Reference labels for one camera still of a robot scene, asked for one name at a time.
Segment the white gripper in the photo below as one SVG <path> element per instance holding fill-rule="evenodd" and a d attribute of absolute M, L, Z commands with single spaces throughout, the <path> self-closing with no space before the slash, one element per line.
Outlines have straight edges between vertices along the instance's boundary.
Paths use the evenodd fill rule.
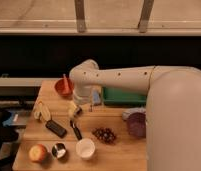
<path fill-rule="evenodd" d="M 73 101 L 76 105 L 84 105 L 91 102 L 91 87 L 76 87 L 73 90 Z"/>

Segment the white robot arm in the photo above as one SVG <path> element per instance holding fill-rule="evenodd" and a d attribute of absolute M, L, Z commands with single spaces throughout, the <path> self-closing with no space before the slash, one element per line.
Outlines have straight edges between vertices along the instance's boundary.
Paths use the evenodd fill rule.
<path fill-rule="evenodd" d="M 93 85 L 147 96 L 147 171 L 201 171 L 201 70 L 146 66 L 101 70 L 86 60 L 69 73 L 74 101 L 86 103 Z"/>

